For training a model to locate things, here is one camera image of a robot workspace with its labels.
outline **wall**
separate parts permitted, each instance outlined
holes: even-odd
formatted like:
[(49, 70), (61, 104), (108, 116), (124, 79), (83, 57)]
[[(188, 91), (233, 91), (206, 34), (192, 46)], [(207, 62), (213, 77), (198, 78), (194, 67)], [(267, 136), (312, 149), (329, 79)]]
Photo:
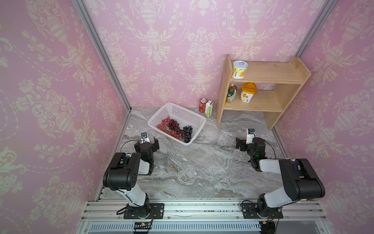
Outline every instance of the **wall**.
[(276, 125), (326, 188), (336, 234), (374, 222), (374, 1), (339, 0), (303, 62), (312, 75)]
[(226, 54), (289, 61), (324, 0), (85, 3), (131, 106), (197, 106), (218, 98)]
[(75, 233), (124, 107), (72, 1), (0, 2), (0, 233)]

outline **green can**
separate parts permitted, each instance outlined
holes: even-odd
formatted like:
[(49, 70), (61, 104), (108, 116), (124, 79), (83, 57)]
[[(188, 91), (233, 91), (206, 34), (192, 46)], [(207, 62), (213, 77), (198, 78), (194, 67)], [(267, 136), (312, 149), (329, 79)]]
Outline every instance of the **green can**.
[(234, 101), (235, 95), (236, 95), (236, 85), (231, 84), (229, 86), (229, 91), (227, 92), (226, 102), (232, 103)]

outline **wooden shelf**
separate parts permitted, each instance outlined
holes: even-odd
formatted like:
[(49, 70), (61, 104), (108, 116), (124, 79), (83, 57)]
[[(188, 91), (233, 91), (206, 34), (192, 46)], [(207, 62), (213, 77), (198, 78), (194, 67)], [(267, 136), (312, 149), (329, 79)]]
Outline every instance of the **wooden shelf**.
[(302, 84), (305, 77), (301, 77), (292, 69), (290, 63), (252, 62), (248, 63), (247, 71), (243, 79), (231, 77), (232, 82), (258, 82), (258, 83), (282, 83)]
[(240, 90), (237, 91), (235, 100), (232, 103), (225, 103), (225, 110), (252, 110), (271, 112), (282, 112), (283, 110), (274, 91), (258, 90), (257, 93), (253, 95), (249, 103), (245, 103), (240, 100), (240, 92)]
[[(293, 57), (289, 63), (246, 62), (248, 68), (244, 78), (234, 79), (230, 55), (226, 55), (217, 101), (217, 125), (221, 123), (223, 110), (262, 111), (267, 127), (271, 130), (311, 73), (297, 57)], [(234, 101), (226, 103), (226, 95), (231, 82), (276, 83), (277, 86), (273, 91), (258, 90), (249, 103), (240, 100), (241, 89), (238, 87)]]

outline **white plastic basket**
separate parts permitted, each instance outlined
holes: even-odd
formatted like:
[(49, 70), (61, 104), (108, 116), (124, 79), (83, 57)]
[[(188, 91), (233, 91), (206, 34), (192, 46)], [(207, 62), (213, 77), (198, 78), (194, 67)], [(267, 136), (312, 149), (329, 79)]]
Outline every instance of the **white plastic basket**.
[[(162, 122), (163, 119), (167, 118), (168, 115), (170, 116), (170, 119), (175, 119), (176, 121), (178, 121), (179, 127), (181, 129), (183, 129), (184, 126), (192, 126), (191, 135), (193, 137), (191, 138), (189, 143), (184, 143), (172, 137), (171, 135), (159, 130), (156, 127), (158, 124)], [(156, 113), (154, 113), (154, 115), (148, 121), (148, 126), (160, 132), (161, 134), (167, 136), (168, 138), (173, 139), (174, 141), (177, 141), (183, 145), (189, 145), (198, 136), (205, 122), (206, 119), (204, 116), (199, 115), (193, 111), (187, 110), (186, 108), (178, 106), (174, 103), (168, 102), (165, 105), (163, 105)]]

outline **grape bunch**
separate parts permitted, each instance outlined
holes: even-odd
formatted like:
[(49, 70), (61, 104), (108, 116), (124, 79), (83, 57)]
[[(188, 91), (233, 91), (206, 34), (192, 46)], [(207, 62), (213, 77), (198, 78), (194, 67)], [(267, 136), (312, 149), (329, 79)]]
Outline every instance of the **grape bunch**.
[(179, 123), (174, 119), (170, 119), (170, 116), (167, 116), (167, 118), (163, 119), (162, 122), (157, 125), (157, 128), (185, 143), (191, 141), (192, 127), (185, 126), (182, 130), (179, 127)]
[(192, 126), (183, 127), (183, 132), (184, 132), (184, 135), (186, 136), (184, 138), (184, 142), (189, 143), (191, 140), (191, 135), (192, 135)]

